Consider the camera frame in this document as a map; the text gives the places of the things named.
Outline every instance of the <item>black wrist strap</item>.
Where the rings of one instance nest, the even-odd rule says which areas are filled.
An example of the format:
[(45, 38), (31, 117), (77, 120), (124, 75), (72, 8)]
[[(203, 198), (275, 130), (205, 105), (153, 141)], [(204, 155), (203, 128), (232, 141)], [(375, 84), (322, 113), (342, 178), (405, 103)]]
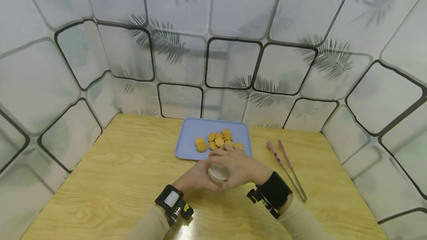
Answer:
[(288, 195), (292, 194), (292, 190), (277, 172), (273, 172), (264, 184), (256, 187), (274, 209), (280, 209), (288, 200)]
[(185, 220), (189, 220), (194, 213), (194, 210), (183, 200), (183, 193), (170, 184), (163, 189), (155, 203), (165, 210), (169, 227), (176, 221), (180, 213)]

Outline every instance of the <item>cookie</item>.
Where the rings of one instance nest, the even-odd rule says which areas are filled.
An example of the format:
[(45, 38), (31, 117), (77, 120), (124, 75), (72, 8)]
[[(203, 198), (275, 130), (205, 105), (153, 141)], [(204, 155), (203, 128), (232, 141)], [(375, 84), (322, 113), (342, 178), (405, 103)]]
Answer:
[(217, 149), (218, 147), (216, 146), (214, 141), (209, 142), (209, 149), (210, 150), (214, 150)]
[(196, 148), (197, 148), (197, 151), (199, 152), (205, 152), (208, 147), (206, 146), (205, 141), (203, 141), (203, 142), (196, 142)]
[(224, 139), (222, 138), (216, 138), (215, 139), (215, 144), (217, 147), (222, 148), (222, 146), (224, 145)]
[(211, 132), (210, 134), (209, 134), (209, 136), (208, 136), (208, 141), (209, 142), (212, 142), (212, 141), (214, 141), (215, 140), (215, 136), (216, 136), (216, 133), (213, 131), (213, 132)]
[(241, 143), (235, 143), (234, 146), (240, 150), (243, 150), (243, 145)]
[(225, 141), (227, 140), (233, 140), (233, 137), (231, 136), (231, 134), (223, 134), (222, 135), (222, 139), (224, 139)]
[(196, 144), (198, 143), (198, 142), (205, 142), (205, 139), (203, 138), (203, 137), (197, 137), (196, 138), (196, 141), (194, 141)]
[(222, 135), (227, 134), (228, 136), (231, 136), (231, 131), (228, 129), (222, 130)]

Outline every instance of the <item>wood grain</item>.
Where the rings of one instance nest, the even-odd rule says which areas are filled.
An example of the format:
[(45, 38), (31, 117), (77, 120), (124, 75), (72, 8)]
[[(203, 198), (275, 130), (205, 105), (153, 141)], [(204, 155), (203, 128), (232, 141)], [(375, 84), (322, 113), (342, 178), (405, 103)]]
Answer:
[[(23, 240), (121, 240), (166, 184), (193, 161), (175, 157), (182, 120), (117, 115), (51, 198)], [(251, 127), (256, 159), (286, 175), (266, 148), (281, 139), (307, 193), (306, 206), (337, 239), (385, 239), (362, 197), (320, 133)], [(225, 193), (186, 195), (194, 208), (165, 239), (287, 239), (247, 184)]]

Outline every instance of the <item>sleeve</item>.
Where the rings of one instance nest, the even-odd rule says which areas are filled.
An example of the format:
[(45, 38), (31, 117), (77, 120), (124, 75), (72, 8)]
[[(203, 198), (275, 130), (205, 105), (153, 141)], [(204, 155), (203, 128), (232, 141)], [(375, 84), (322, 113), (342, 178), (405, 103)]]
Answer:
[(297, 199), (293, 198), (289, 208), (278, 218), (293, 240), (332, 239), (318, 220)]
[(162, 240), (169, 231), (169, 224), (160, 207), (152, 206), (132, 229), (126, 240)]

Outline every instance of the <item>tongs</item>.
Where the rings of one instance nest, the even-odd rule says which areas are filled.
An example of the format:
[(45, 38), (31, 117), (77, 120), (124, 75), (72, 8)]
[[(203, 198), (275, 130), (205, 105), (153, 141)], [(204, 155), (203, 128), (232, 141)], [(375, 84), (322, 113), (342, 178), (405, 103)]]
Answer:
[(298, 177), (296, 176), (295, 171), (293, 170), (292, 163), (291, 163), (291, 161), (289, 160), (289, 158), (288, 158), (288, 156), (286, 154), (286, 151), (285, 151), (285, 149), (283, 147), (282, 142), (279, 140), (277, 142), (277, 145), (278, 145), (278, 148), (279, 148), (280, 152), (282, 153), (282, 155), (283, 155), (283, 157), (284, 157), (284, 159), (286, 161), (286, 164), (287, 164), (288, 168), (290, 169), (292, 175), (294, 176), (295, 181), (296, 181), (297, 184), (295, 184), (295, 182), (293, 181), (293, 179), (289, 175), (289, 172), (286, 170), (285, 164), (283, 163), (282, 159), (280, 158), (280, 156), (277, 154), (276, 150), (274, 149), (273, 142), (270, 141), (270, 140), (267, 141), (267, 148), (270, 150), (270, 152), (276, 158), (276, 161), (280, 164), (280, 167), (284, 170), (284, 172), (288, 176), (288, 178), (291, 181), (292, 186), (294, 187), (294, 190), (297, 192), (298, 196), (301, 198), (301, 200), (303, 202), (306, 202), (307, 201), (307, 195), (305, 194), (304, 189), (302, 188), (301, 183), (299, 182)]

